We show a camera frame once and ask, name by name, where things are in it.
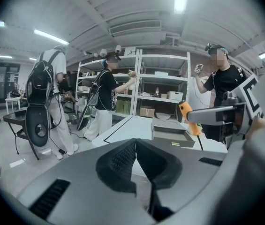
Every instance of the black t-shirt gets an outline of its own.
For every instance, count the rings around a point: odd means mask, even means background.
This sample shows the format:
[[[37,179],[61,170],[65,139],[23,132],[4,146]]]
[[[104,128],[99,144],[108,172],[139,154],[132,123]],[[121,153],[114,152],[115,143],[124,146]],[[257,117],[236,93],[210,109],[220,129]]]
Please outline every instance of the black t-shirt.
[[[70,91],[70,87],[68,86],[67,80],[64,78],[60,83],[58,83],[58,89],[59,91]]]
[[[96,108],[99,110],[113,110],[115,106],[112,105],[112,102],[115,104],[117,100],[117,94],[113,90],[121,84],[115,81],[113,74],[108,69],[104,69],[103,72],[105,73],[100,77],[100,99],[98,99]]]
[[[219,69],[216,72],[216,75],[214,77],[214,85],[216,89],[216,98],[214,103],[215,107],[221,105],[225,92],[232,91],[246,80],[246,74],[244,73],[243,69],[242,74],[243,77],[241,77],[239,70],[234,65],[230,65],[230,68],[225,71],[221,71]],[[212,75],[209,76],[203,86],[209,91],[214,88]]]

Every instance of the person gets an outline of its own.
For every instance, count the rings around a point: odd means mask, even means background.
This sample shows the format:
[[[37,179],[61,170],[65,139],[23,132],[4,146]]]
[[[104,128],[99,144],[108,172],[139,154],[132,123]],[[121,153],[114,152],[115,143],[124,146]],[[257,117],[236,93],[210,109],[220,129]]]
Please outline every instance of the person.
[[[240,67],[231,64],[228,57],[228,51],[220,45],[208,45],[205,50],[208,50],[212,64],[218,67],[218,70],[213,72],[206,83],[202,84],[199,74],[201,70],[195,73],[196,83],[200,93],[205,93],[215,89],[216,98],[214,107],[221,106],[223,95],[225,92],[232,91],[246,80],[246,74]],[[203,132],[206,138],[220,141],[220,126],[210,126],[202,124]]]
[[[43,60],[49,61],[49,59],[53,56],[56,51],[60,51],[60,53],[55,57],[52,62],[53,67],[53,74],[54,74],[54,81],[53,81],[53,95],[51,99],[48,101],[48,112],[52,116],[56,128],[54,130],[57,131],[60,140],[64,147],[67,150],[67,154],[69,156],[73,155],[75,151],[78,150],[78,145],[73,144],[71,134],[68,129],[68,124],[65,119],[64,111],[61,105],[61,96],[59,95],[60,92],[58,90],[58,83],[62,82],[63,74],[66,73],[66,48],[63,46],[55,46],[51,50],[47,50],[44,52]],[[50,143],[52,152],[56,155],[58,160],[63,158],[63,155],[59,152],[59,149]]]
[[[61,82],[58,83],[59,91],[66,93],[74,103],[76,103],[76,99],[74,98],[72,91],[73,89],[69,85],[69,78],[70,78],[71,72],[67,71],[67,75],[65,78],[62,79]]]
[[[92,141],[112,127],[112,110],[115,109],[117,98],[116,93],[124,91],[128,86],[135,83],[135,79],[127,83],[118,84],[112,74],[112,70],[118,67],[118,59],[114,55],[107,55],[102,62],[104,69],[101,71],[100,89],[98,92],[98,105],[96,108],[95,120],[91,123],[89,129],[84,133],[84,137]]]

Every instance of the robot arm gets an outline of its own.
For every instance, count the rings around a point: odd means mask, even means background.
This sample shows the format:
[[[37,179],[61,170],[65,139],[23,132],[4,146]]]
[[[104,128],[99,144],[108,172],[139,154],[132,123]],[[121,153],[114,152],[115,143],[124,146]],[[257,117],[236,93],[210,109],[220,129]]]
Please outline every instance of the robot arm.
[[[228,141],[229,147],[235,139],[243,139],[254,117],[262,116],[262,110],[251,92],[256,83],[256,77],[250,76],[240,86],[224,94],[220,107],[193,111],[185,101],[181,101],[178,106],[194,135],[200,133],[197,123],[222,126],[220,136]]]

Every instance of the ceiling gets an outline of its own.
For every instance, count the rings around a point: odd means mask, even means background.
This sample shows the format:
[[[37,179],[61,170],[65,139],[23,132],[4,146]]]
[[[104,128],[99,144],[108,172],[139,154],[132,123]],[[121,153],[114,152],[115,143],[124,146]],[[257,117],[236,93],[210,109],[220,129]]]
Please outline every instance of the ceiling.
[[[248,68],[263,66],[265,13],[254,0],[188,0],[182,15],[174,0],[6,0],[0,20],[0,55],[32,64],[57,42],[35,35],[41,30],[69,42],[67,65],[100,52],[126,46],[173,47],[206,55],[207,43],[221,44]],[[112,36],[109,28],[136,21],[160,20],[161,27],[129,30]]]

